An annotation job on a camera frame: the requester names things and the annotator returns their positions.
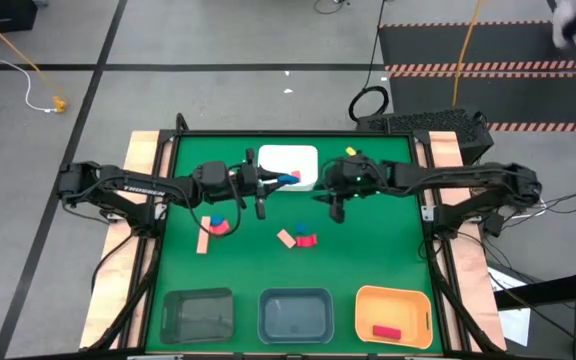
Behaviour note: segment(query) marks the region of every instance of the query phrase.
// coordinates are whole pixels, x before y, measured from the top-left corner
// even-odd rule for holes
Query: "white box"
[[[312,145],[264,145],[259,148],[257,165],[268,171],[291,174],[299,171],[300,181],[279,191],[310,191],[319,176],[317,148]]]

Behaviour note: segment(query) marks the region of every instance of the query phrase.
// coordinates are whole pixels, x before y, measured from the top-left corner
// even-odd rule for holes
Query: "yellow plug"
[[[68,103],[66,102],[66,100],[63,100],[59,96],[53,96],[52,102],[53,104],[55,104],[55,109],[57,109],[58,113],[66,111],[66,108],[68,107]]]

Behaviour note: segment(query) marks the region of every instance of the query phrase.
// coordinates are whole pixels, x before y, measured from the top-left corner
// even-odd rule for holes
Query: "plastic container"
[[[419,291],[362,286],[355,303],[355,331],[365,342],[426,349],[432,344],[430,300]],[[398,340],[373,334],[373,326],[401,331]]]
[[[311,191],[319,176],[317,148],[312,145],[263,145],[257,165],[266,170],[292,174],[299,171],[299,182],[284,185],[278,191]]]
[[[161,342],[229,339],[233,333],[233,315],[232,291],[228,288],[171,291],[164,298]]]
[[[264,344],[325,344],[334,331],[326,289],[274,288],[259,298],[258,332]]]

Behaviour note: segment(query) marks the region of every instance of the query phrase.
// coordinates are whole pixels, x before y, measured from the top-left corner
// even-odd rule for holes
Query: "orange cable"
[[[457,62],[457,74],[455,74],[455,84],[452,88],[452,106],[457,105],[457,94],[459,94],[459,76],[461,75],[461,63],[464,61],[464,56],[466,55],[466,49],[468,48],[468,43],[470,42],[470,34],[472,34],[472,28],[475,27],[475,23],[477,22],[477,16],[479,15],[479,6],[481,5],[481,2],[481,0],[477,0],[475,13],[472,14],[472,19],[470,19],[470,26],[468,26],[468,32],[466,33],[466,38],[464,39],[464,45],[461,47],[461,54],[459,54],[459,61]]]
[[[28,59],[26,57],[26,55],[24,55],[21,51],[19,51],[19,49],[17,49],[15,47],[15,45],[13,45],[8,39],[6,39],[6,37],[2,33],[0,33],[0,39],[3,42],[5,42],[6,45],[8,45],[17,55],[19,55],[19,57],[21,57],[26,63],[28,63],[28,65],[30,65],[33,69],[35,69],[37,74],[39,74],[39,76],[41,77],[41,79],[44,81],[44,83],[46,85],[53,88],[53,90],[55,90],[55,92],[57,92],[57,94],[61,97],[61,99],[58,99],[58,100],[61,100],[63,102],[66,99],[66,96],[65,96],[63,90],[61,90],[61,88],[59,88],[58,86],[53,84],[52,81],[50,81],[50,79],[41,70],[39,70],[37,65],[35,65],[32,61],[30,61],[30,59]]]

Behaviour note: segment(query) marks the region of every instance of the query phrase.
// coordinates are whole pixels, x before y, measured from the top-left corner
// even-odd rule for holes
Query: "white paper sheet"
[[[493,268],[488,268],[490,276],[499,281],[506,289],[512,289],[517,286],[526,285],[511,276],[499,272]],[[490,279],[494,291],[503,290],[497,283]],[[528,332],[530,329],[530,309],[504,310],[499,312],[501,320],[501,329],[506,339],[512,340],[517,344],[528,345]]]

